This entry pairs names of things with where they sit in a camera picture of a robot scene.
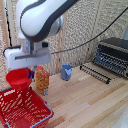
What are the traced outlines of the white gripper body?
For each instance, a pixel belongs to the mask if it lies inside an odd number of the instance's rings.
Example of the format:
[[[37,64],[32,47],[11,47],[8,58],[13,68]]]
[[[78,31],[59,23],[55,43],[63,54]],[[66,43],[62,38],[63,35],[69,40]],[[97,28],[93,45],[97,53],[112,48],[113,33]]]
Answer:
[[[25,53],[21,48],[6,49],[4,56],[7,68],[9,70],[16,70],[49,63],[51,61],[49,46],[48,42],[36,43],[32,53]]]

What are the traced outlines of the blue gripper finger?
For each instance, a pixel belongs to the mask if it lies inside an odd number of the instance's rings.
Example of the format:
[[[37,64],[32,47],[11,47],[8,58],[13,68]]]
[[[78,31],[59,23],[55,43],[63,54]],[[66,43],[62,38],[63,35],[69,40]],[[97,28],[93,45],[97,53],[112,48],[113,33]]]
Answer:
[[[34,75],[35,75],[35,70],[31,71],[30,69],[28,69],[28,79],[34,79]]]

